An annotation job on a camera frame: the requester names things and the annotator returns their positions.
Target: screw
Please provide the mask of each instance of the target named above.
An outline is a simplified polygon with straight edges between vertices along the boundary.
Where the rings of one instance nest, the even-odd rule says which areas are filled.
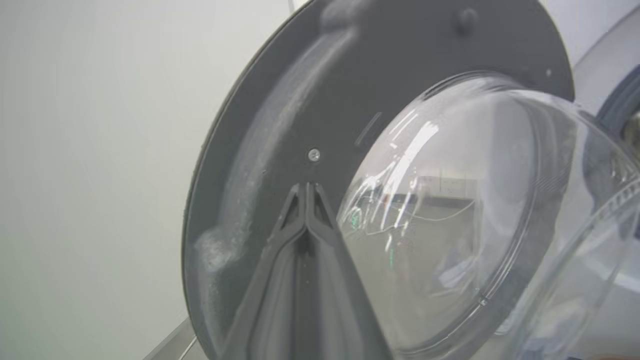
[[[318,160],[320,160],[320,150],[318,149],[311,149],[309,150],[309,153],[307,154],[307,157],[309,158],[309,160],[316,162]]]
[[[456,19],[456,30],[460,35],[471,34],[479,18],[478,13],[473,8],[462,10]]]

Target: curved glass bowl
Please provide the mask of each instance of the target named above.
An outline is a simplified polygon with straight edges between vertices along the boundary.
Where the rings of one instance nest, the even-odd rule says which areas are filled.
[[[574,105],[464,74],[382,132],[338,223],[399,356],[560,359],[624,256],[638,179]]]

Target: white wall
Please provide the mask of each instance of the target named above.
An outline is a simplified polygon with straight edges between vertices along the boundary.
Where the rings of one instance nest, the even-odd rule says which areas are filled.
[[[0,1],[0,359],[140,360],[185,319],[200,146],[287,15],[286,0]]]

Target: gray plastic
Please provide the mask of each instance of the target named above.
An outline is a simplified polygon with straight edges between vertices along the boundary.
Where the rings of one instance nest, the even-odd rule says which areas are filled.
[[[291,189],[221,358],[392,359],[319,185]]]
[[[469,8],[477,16],[468,23],[460,15]],[[283,25],[222,107],[189,193],[183,278],[209,358],[222,349],[291,186],[320,183],[338,208],[402,108],[471,70],[573,99],[564,47],[537,1],[315,0]]]

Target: washing machine door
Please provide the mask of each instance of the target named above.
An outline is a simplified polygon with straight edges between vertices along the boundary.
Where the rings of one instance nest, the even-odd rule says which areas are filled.
[[[536,1],[303,7],[196,170],[183,274],[205,353],[565,356],[640,201],[636,162],[572,100]]]

